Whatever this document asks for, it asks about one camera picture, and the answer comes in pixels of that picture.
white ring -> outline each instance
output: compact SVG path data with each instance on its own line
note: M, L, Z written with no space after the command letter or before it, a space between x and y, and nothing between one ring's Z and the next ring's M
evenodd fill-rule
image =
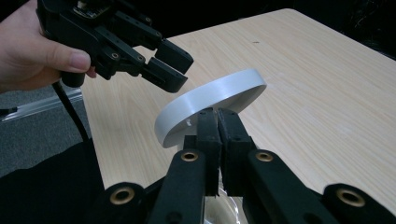
M256 69L247 69L221 77L188 91L166 105L155 120L155 134L167 148L180 144L185 135L196 134L199 111L214 107L239 113L250 105L266 88Z

gray carpet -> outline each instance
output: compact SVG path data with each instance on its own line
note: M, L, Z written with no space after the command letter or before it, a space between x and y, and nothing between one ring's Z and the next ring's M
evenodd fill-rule
M74 89L64 86L65 91ZM36 91L0 94L0 108L26 105L56 96L51 86ZM73 103L91 137L83 101ZM0 121L0 176L32 167L82 141L78 128L61 105L8 122Z

cable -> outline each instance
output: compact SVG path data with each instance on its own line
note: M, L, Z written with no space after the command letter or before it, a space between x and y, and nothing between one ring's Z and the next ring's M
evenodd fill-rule
M79 118L75 108L73 107L72 103L70 102L69 98L67 97L64 88L62 87L60 81L57 81L52 84L52 88L55 90L56 94L58 95L59 99L61 100L62 104L64 104L64 108L66 109L67 113L70 115L72 120L75 122L78 131L82 137L82 141L88 141L89 137L87 131L82 124L81 119Z
M9 109L0 109L0 118L5 117L11 113L17 112L18 108L17 107L12 107Z

human hand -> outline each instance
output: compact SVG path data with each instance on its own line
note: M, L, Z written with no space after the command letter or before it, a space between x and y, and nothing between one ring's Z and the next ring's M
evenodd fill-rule
M48 86L60 71L96 77L89 54L42 35L36 8L30 0L0 23L0 93Z

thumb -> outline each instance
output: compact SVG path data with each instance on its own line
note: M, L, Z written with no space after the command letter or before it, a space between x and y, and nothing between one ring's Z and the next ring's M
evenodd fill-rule
M31 62L71 73L85 73L90 68L90 55L83 50L67 47L44 36L30 38L29 42L29 47L21 50L24 58Z

